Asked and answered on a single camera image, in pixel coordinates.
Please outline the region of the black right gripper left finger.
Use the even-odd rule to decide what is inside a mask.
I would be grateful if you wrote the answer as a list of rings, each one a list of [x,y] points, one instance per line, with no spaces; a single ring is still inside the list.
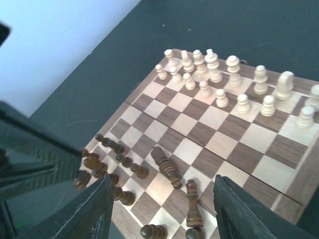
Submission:
[[[95,181],[55,214],[18,239],[106,239],[113,210],[109,175]]]

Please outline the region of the dark king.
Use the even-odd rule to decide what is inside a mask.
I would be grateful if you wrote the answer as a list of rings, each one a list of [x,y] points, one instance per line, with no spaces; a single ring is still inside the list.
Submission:
[[[173,188],[180,189],[182,187],[180,176],[164,151],[159,146],[155,146],[151,152],[151,156],[159,167],[160,172],[171,182]]]

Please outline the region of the dark pawn second row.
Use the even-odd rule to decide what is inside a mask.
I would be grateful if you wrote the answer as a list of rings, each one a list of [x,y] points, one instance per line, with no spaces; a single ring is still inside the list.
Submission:
[[[117,154],[116,155],[116,160],[119,161],[120,163],[122,163],[122,165],[125,167],[125,168],[130,168],[133,161],[130,157],[127,157],[127,156],[124,156],[122,154]]]
[[[102,134],[98,133],[95,135],[95,139],[100,142],[104,147],[109,147],[109,138],[104,137]]]
[[[109,140],[108,142],[108,146],[110,148],[113,149],[113,151],[116,153],[116,154],[122,154],[125,150],[125,148],[123,147],[123,145],[119,144],[119,143],[116,143],[115,141],[113,140]]]
[[[136,163],[133,163],[131,165],[131,171],[133,173],[136,174],[137,177],[139,177],[140,179],[145,179],[147,178],[148,174],[149,174],[149,169],[144,167],[144,166],[141,166],[141,165],[138,165]]]
[[[204,239],[204,233],[201,228],[189,228],[185,236],[187,239]]]

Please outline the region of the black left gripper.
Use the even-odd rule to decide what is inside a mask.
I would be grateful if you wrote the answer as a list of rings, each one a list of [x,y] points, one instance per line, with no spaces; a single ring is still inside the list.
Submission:
[[[81,152],[0,103],[0,205],[38,189],[71,181],[80,173]]]

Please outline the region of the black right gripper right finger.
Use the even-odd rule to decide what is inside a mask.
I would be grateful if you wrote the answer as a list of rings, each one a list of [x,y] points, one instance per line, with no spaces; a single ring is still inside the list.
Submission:
[[[221,239],[313,239],[283,219],[229,177],[216,175],[214,208]]]

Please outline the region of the dark bishop bottom row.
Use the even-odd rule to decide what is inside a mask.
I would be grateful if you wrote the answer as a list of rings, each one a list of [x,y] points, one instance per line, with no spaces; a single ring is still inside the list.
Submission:
[[[90,179],[91,174],[89,174],[87,171],[80,170],[78,176],[72,181],[72,184],[75,189],[81,191],[86,187]]]

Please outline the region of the dark knight bottom row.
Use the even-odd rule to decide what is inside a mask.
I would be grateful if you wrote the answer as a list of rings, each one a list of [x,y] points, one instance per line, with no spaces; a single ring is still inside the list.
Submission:
[[[107,164],[99,161],[98,159],[91,158],[91,157],[85,158],[83,163],[84,163],[85,167],[87,167],[91,170],[100,169],[103,171],[107,171],[107,169],[108,169]]]

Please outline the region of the dark pawn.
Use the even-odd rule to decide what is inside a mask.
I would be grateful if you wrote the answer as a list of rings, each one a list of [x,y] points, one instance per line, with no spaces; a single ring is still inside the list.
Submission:
[[[135,194],[131,191],[123,191],[120,187],[113,189],[115,201],[120,201],[125,206],[131,206],[135,202]]]

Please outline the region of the dark rook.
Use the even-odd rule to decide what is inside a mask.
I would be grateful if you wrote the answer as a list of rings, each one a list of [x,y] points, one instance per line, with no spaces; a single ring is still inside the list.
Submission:
[[[94,159],[99,160],[99,155],[94,153],[94,152],[89,152],[87,149],[85,148],[81,148],[80,149],[81,153],[82,153],[82,157],[92,157]]]

